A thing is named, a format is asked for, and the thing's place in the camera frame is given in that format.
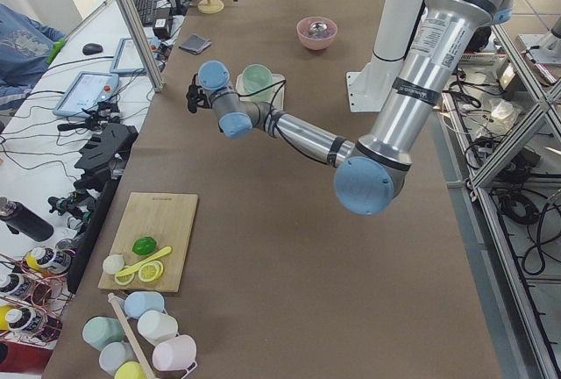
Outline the round wooden stand base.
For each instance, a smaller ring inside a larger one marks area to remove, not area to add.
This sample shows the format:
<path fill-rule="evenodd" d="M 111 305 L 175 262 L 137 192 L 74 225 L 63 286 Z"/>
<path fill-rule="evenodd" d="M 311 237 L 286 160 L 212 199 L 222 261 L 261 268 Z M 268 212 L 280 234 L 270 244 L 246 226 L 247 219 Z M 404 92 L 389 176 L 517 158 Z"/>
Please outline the round wooden stand base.
<path fill-rule="evenodd" d="M 224 9 L 221 0 L 201 0 L 197 5 L 197 10 L 203 14 L 216 14 Z"/>

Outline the grey folded cloth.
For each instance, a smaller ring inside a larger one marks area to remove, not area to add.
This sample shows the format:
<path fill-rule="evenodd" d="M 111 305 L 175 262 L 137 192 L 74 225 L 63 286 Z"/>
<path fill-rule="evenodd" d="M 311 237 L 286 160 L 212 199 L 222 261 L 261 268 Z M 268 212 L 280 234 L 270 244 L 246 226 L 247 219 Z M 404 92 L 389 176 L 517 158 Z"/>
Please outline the grey folded cloth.
<path fill-rule="evenodd" d="M 191 34 L 187 39 L 180 43 L 179 48 L 190 54 L 198 55 L 212 45 L 210 39 L 205 39 L 198 34 Z"/>

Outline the green bowl on tray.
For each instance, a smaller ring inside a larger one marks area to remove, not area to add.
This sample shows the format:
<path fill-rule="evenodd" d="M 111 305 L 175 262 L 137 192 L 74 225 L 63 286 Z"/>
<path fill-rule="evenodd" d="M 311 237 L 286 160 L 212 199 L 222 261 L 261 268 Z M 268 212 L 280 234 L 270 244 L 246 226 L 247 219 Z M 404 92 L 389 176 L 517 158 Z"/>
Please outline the green bowl on tray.
<path fill-rule="evenodd" d="M 272 72 L 261 64 L 251 64 L 242 72 L 242 84 L 245 94 L 254 102 L 268 101 L 273 95 Z"/>

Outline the cream plastic tray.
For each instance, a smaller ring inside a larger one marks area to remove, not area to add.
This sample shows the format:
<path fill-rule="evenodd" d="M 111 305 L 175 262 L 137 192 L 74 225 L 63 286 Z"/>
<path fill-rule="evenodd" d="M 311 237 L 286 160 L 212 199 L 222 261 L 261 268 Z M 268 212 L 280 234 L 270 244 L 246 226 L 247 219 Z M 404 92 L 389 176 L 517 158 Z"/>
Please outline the cream plastic tray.
<path fill-rule="evenodd" d="M 273 87 L 268 89 L 265 92 L 262 92 L 261 95 L 256 94 L 254 96 L 249 96 L 249 92 L 245 91 L 245 86 L 243 83 L 243 76 L 238 75 L 236 80 L 236 90 L 240 96 L 242 101 L 246 102 L 267 102 L 270 103 L 273 101 L 273 106 L 279 109 L 284 108 L 284 91 L 286 85 L 286 78 L 281 74 L 272 74 L 273 77 Z"/>

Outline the far teach pendant tablet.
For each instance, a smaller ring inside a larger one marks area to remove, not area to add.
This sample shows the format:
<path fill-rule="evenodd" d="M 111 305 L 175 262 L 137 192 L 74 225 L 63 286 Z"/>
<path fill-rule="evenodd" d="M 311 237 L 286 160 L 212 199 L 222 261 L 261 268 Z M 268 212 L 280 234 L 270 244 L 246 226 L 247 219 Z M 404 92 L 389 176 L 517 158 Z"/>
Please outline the far teach pendant tablet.
<path fill-rule="evenodd" d="M 164 63 L 156 59 L 160 41 L 156 37 L 147 38 L 153 51 L 153 58 L 159 71 L 164 68 Z M 110 72 L 117 75 L 142 75 L 146 72 L 140 59 L 137 48 L 132 38 L 122 38 L 117 45 L 117 51 L 110 64 Z"/>

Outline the teach pendant tablet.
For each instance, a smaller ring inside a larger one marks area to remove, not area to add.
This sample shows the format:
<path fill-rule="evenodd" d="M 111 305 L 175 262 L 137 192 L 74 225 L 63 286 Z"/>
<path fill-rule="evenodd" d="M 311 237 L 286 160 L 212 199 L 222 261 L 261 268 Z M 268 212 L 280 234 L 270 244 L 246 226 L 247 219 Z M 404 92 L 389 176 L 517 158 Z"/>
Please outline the teach pendant tablet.
<path fill-rule="evenodd" d="M 119 84 L 113 73 L 82 71 L 66 89 L 52 113 L 59 117 L 87 118 L 101 102 L 111 98 Z"/>
<path fill-rule="evenodd" d="M 156 37 L 147 38 L 153 51 L 153 58 L 159 71 L 164 68 L 164 63 L 156 59 L 160 41 Z M 117 45 L 117 51 L 110 64 L 110 72 L 117 75 L 142 75 L 146 72 L 140 59 L 137 48 L 132 38 L 122 38 Z"/>

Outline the black power adapter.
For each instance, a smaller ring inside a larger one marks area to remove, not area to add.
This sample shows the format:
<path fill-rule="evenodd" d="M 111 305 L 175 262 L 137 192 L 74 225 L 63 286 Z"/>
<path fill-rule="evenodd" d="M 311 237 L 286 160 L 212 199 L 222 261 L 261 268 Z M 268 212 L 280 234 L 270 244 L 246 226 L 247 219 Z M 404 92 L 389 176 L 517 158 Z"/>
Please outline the black power adapter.
<path fill-rule="evenodd" d="M 172 25 L 173 19 L 170 17 L 155 18 L 153 21 L 153 34 L 158 39 L 170 39 L 172 36 Z"/>

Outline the metal object in pink bowl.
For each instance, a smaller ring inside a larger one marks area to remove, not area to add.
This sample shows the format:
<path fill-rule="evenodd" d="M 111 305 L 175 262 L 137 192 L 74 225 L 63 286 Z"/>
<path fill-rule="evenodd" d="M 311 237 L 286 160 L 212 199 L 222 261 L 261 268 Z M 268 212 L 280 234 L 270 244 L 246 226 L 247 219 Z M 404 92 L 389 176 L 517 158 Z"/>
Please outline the metal object in pink bowl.
<path fill-rule="evenodd" d="M 312 21 L 309 24 L 306 35 L 311 39 L 326 39 L 330 36 L 330 27 L 323 21 Z"/>

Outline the black keyboard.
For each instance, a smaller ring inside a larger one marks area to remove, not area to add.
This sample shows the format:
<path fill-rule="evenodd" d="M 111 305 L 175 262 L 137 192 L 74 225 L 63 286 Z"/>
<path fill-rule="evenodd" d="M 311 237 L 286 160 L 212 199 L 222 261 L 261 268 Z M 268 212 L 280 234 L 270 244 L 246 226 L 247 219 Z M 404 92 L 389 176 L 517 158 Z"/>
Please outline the black keyboard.
<path fill-rule="evenodd" d="M 153 15 L 157 0 L 132 0 L 142 26 L 153 24 Z"/>

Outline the pink bowl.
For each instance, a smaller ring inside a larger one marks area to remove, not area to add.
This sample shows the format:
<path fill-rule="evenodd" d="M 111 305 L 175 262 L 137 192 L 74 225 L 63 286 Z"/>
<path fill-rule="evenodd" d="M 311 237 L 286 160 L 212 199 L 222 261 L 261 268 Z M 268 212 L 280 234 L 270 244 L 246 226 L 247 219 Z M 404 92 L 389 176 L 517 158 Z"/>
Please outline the pink bowl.
<path fill-rule="evenodd" d="M 327 48 L 337 36 L 337 24 L 325 17 L 306 17 L 296 26 L 298 39 L 312 51 Z"/>

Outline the black gripper tool rack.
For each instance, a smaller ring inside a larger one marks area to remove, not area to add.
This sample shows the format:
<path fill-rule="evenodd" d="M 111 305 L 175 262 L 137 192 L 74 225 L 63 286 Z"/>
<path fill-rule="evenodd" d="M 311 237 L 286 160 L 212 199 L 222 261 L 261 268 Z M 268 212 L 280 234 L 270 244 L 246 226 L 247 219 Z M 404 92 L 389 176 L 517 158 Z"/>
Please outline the black gripper tool rack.
<path fill-rule="evenodd" d="M 75 167 L 83 174 L 74 182 L 75 191 L 66 198 L 48 198 L 50 212 L 67 212 L 85 224 L 67 273 L 67 289 L 73 294 L 79 288 L 137 137 L 133 125 L 106 125 L 79 150 L 81 158 Z"/>

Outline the near teach pendant tablet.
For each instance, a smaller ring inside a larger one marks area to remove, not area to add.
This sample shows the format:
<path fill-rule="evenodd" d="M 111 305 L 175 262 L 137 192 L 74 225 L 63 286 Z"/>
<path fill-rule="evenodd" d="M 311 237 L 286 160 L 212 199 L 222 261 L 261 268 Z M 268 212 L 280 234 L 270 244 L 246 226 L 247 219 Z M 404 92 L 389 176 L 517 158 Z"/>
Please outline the near teach pendant tablet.
<path fill-rule="evenodd" d="M 101 102 L 111 98 L 119 84 L 113 73 L 82 71 L 66 89 L 52 113 L 59 117 L 87 118 Z"/>

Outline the black computer mouse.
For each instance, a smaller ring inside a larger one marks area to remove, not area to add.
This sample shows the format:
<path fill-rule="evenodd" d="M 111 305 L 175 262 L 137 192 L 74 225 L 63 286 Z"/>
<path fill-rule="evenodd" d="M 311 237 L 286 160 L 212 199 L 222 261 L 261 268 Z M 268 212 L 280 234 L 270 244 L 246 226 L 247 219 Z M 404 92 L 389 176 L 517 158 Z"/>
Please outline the black computer mouse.
<path fill-rule="evenodd" d="M 97 43 L 88 43 L 82 47 L 82 53 L 84 55 L 99 54 L 103 51 L 103 46 Z"/>

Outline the bamboo cutting board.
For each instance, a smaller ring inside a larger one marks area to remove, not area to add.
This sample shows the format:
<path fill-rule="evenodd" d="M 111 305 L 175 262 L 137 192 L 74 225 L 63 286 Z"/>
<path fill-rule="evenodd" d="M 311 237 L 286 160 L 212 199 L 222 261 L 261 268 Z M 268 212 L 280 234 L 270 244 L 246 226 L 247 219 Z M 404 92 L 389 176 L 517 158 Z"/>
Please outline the bamboo cutting board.
<path fill-rule="evenodd" d="M 132 192 L 109 253 L 122 255 L 127 265 L 138 263 L 144 260 L 145 256 L 133 253 L 132 247 L 135 240 L 145 236 L 155 239 L 158 251 L 164 247 L 171 247 L 172 251 L 160 257 L 164 268 L 160 278 L 152 282 L 142 282 L 134 278 L 126 285 L 119 285 L 111 275 L 103 273 L 98 288 L 177 292 L 181 284 L 197 204 L 196 194 Z"/>

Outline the yellow plastic knife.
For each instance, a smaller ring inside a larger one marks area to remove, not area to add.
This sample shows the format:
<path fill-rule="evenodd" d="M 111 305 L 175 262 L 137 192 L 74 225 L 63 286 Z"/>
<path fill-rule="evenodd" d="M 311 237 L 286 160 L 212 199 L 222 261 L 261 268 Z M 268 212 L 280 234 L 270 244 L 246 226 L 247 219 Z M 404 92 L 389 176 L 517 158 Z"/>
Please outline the yellow plastic knife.
<path fill-rule="evenodd" d="M 159 258 L 166 256 L 173 252 L 173 248 L 171 246 L 166 246 L 161 248 L 159 251 L 155 252 L 154 254 L 146 257 L 144 260 L 139 261 L 128 268 L 121 269 L 116 273 L 116 277 L 127 276 L 136 273 L 140 270 L 140 268 L 147 264 L 148 262 L 158 260 Z"/>

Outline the green toy lime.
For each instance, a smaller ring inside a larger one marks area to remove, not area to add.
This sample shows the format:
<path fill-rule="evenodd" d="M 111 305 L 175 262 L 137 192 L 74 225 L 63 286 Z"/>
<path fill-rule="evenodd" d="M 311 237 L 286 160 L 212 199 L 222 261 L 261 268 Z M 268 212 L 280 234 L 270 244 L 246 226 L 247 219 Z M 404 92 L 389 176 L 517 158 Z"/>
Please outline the green toy lime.
<path fill-rule="evenodd" d="M 148 255 L 155 251 L 157 241 L 150 236 L 144 236 L 136 239 L 132 245 L 132 252 L 136 255 Z"/>

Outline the person in blue shirt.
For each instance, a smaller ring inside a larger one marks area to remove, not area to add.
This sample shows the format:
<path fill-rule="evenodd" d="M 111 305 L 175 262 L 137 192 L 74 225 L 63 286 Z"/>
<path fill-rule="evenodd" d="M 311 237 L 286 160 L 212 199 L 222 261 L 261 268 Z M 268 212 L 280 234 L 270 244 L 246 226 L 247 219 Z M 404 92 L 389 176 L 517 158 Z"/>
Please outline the person in blue shirt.
<path fill-rule="evenodd" d="M 63 32 L 1 4 L 1 110 L 16 110 L 47 71 Z"/>

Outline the right toy lemon slice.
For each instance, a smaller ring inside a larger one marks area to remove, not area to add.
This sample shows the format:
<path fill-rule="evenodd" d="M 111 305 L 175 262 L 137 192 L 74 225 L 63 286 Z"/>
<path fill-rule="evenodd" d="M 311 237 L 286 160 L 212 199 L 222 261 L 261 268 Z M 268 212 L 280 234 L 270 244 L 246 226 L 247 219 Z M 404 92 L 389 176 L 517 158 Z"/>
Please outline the right toy lemon slice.
<path fill-rule="evenodd" d="M 138 278 L 141 282 L 154 282 L 161 278 L 164 273 L 164 265 L 161 261 L 154 260 L 143 264 L 138 270 Z"/>

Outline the toy lemon slice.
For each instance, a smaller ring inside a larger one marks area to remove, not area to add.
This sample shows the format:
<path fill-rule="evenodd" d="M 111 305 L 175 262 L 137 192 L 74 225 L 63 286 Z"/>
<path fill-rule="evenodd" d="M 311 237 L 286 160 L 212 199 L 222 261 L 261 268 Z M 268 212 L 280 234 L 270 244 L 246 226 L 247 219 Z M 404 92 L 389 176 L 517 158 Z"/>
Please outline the toy lemon slice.
<path fill-rule="evenodd" d="M 164 265 L 161 261 L 154 260 L 143 264 L 138 270 L 138 278 L 141 282 L 154 282 L 161 278 L 164 273 Z"/>
<path fill-rule="evenodd" d="M 114 274 L 113 279 L 117 285 L 126 286 L 133 281 L 134 277 L 135 277 L 135 273 L 130 273 L 127 275 Z"/>

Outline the white toy garlic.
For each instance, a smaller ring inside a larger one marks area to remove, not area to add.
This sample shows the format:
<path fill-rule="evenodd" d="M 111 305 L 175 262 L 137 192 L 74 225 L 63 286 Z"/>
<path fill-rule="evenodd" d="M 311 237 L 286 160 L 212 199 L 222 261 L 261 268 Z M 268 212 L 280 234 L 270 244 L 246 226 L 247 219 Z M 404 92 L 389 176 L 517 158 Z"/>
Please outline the white toy garlic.
<path fill-rule="evenodd" d="M 124 268 L 125 261 L 121 254 L 110 254 L 103 260 L 103 272 L 107 275 L 115 275 Z"/>

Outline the left toy lemon slice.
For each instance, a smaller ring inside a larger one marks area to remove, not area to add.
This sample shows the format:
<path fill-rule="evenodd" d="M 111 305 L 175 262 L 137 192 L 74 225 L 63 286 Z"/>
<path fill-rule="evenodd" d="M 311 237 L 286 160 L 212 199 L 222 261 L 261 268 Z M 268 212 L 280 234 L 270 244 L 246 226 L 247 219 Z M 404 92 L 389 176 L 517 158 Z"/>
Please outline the left toy lemon slice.
<path fill-rule="evenodd" d="M 130 273 L 127 275 L 114 274 L 113 279 L 117 285 L 126 286 L 133 281 L 134 277 L 135 277 L 135 273 Z"/>

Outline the light blue cup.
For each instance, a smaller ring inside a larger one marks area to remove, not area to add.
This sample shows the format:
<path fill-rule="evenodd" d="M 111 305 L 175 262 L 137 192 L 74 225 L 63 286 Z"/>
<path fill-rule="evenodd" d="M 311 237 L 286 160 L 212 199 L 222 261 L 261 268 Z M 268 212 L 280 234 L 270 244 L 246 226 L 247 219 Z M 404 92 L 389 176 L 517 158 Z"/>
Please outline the light blue cup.
<path fill-rule="evenodd" d="M 135 291 L 124 301 L 124 312 L 129 318 L 140 318 L 147 311 L 163 312 L 165 299 L 157 291 Z"/>

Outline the yellow paint bottle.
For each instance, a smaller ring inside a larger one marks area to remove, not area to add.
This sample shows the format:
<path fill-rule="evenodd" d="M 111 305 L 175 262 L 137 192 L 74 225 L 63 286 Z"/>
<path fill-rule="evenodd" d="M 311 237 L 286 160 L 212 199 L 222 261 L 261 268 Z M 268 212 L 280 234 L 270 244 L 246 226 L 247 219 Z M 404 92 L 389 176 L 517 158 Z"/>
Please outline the yellow paint bottle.
<path fill-rule="evenodd" d="M 51 247 L 35 247 L 29 252 L 29 255 L 40 268 L 46 269 L 54 275 L 66 273 L 72 263 L 71 254 Z"/>

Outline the white cup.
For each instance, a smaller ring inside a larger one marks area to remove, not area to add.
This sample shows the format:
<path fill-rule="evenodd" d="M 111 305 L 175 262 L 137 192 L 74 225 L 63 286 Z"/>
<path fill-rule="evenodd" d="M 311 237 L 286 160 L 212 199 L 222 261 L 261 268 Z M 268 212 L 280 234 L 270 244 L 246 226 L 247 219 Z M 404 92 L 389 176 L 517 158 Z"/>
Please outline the white cup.
<path fill-rule="evenodd" d="M 179 331 L 174 317 L 154 310 L 146 311 L 139 317 L 137 328 L 139 334 L 153 346 L 174 338 Z"/>

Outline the mint green cup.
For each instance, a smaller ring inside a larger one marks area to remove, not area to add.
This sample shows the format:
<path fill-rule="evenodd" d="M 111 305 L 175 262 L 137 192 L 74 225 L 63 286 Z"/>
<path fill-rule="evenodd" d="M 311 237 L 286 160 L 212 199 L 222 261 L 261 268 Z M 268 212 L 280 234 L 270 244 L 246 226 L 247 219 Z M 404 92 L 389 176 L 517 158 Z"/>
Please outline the mint green cup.
<path fill-rule="evenodd" d="M 124 330 L 117 318 L 93 317 L 82 328 L 84 341 L 98 351 L 124 339 Z"/>

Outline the pink cup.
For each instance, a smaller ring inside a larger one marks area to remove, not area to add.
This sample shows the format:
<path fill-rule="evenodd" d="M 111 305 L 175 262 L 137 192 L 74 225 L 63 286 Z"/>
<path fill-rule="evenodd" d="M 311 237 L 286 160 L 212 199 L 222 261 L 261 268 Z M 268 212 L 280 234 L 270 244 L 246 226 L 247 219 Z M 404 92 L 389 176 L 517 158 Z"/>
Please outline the pink cup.
<path fill-rule="evenodd" d="M 195 340 L 186 334 L 159 343 L 153 350 L 153 366 L 159 371 L 192 371 L 197 367 Z"/>

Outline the grey blue cup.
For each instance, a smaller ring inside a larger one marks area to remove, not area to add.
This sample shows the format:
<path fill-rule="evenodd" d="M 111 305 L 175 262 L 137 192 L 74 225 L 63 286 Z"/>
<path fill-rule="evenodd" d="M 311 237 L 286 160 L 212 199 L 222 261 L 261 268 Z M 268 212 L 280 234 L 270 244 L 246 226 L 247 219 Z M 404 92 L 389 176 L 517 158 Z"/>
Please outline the grey blue cup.
<path fill-rule="evenodd" d="M 135 360 L 131 344 L 120 341 L 112 342 L 103 348 L 98 357 L 98 364 L 105 373 L 114 376 L 123 364 Z"/>

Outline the yellow cup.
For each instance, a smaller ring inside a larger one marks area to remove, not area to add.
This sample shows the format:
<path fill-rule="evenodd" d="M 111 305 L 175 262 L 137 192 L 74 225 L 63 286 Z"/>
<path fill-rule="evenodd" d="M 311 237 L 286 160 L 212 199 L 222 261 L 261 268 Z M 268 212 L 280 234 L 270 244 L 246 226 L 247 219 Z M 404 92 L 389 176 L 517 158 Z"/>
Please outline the yellow cup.
<path fill-rule="evenodd" d="M 115 375 L 115 379 L 146 379 L 146 373 L 137 361 L 127 361 L 121 365 Z"/>

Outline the aluminium frame post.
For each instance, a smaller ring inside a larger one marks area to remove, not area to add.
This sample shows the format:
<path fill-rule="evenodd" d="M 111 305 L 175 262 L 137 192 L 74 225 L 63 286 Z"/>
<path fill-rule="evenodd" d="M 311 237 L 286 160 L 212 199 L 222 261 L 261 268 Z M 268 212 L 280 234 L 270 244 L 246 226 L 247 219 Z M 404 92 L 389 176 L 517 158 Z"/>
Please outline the aluminium frame post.
<path fill-rule="evenodd" d="M 153 52 L 145 36 L 144 28 L 132 0 L 116 0 L 125 25 L 135 44 L 139 58 L 143 64 L 155 92 L 162 91 L 164 82 L 160 69 L 153 58 Z"/>

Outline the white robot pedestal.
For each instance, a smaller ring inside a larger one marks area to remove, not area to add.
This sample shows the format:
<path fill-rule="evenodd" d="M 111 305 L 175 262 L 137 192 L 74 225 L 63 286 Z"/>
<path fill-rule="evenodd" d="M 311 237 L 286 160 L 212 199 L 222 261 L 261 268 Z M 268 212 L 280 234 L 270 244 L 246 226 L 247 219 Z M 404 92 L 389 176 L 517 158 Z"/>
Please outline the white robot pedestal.
<path fill-rule="evenodd" d="M 372 58 L 346 74 L 352 112 L 378 112 L 399 74 L 423 14 L 424 0 L 385 0 Z"/>

